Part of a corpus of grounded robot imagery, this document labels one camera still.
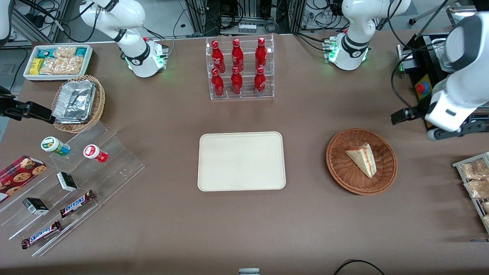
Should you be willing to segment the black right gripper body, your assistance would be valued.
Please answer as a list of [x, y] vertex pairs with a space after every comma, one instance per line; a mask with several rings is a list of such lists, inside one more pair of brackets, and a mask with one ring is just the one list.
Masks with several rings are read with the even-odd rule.
[[15, 95], [11, 94], [10, 90], [0, 86], [0, 115], [9, 117], [13, 120], [19, 119], [19, 111]]

